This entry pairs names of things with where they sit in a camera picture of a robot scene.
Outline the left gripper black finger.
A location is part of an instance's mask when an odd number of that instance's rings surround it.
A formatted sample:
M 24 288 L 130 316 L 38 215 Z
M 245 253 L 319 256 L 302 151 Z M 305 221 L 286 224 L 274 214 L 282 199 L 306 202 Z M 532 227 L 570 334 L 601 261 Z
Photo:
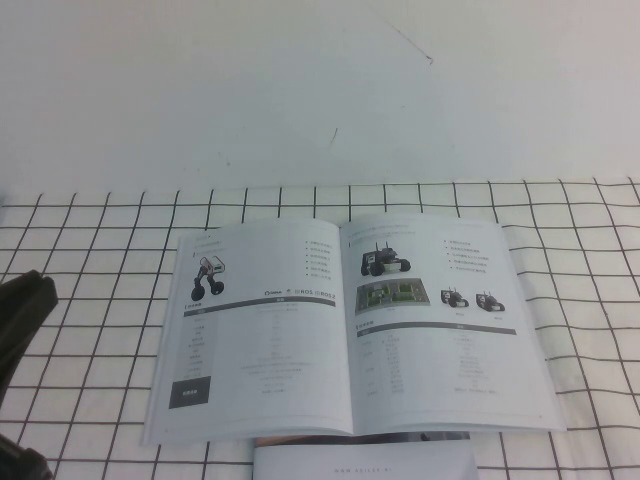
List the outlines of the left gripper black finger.
M 45 315 L 45 280 L 35 270 L 1 285 L 1 344 L 33 335 Z
M 19 276 L 1 284 L 1 400 L 22 356 L 57 304 L 50 277 Z

